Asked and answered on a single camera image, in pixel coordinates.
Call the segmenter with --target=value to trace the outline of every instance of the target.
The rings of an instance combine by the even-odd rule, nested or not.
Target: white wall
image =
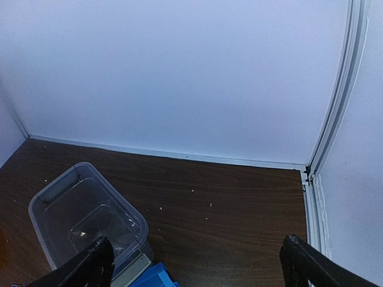
[[[321,171],[332,258],[383,286],[383,2],[340,131]]]
[[[347,4],[3,0],[0,74],[33,135],[306,164]]]
[[[25,141],[3,101],[4,89],[0,85],[0,168]]]

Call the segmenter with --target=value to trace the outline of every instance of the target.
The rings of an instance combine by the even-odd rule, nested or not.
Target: plastic bin
[[[29,203],[38,239],[52,270],[99,236],[113,246],[113,279],[137,258],[153,260],[148,224],[90,163],[78,163],[41,190]],[[135,279],[143,270],[134,268]]]

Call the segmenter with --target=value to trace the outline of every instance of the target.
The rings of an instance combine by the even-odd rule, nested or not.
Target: white wall panel
[[[306,164],[347,5],[4,0],[0,74],[32,135]]]

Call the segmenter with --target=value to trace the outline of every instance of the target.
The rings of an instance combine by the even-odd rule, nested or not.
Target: plastic container lid
[[[115,278],[139,256],[148,235],[144,217],[90,163],[74,165],[36,194],[29,216],[52,270],[107,236]]]

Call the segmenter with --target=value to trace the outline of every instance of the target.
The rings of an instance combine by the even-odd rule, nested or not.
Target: clear plastic container
[[[142,254],[153,260],[146,220],[90,163],[74,165],[36,194],[29,216],[52,270],[99,236],[113,246],[113,279]]]

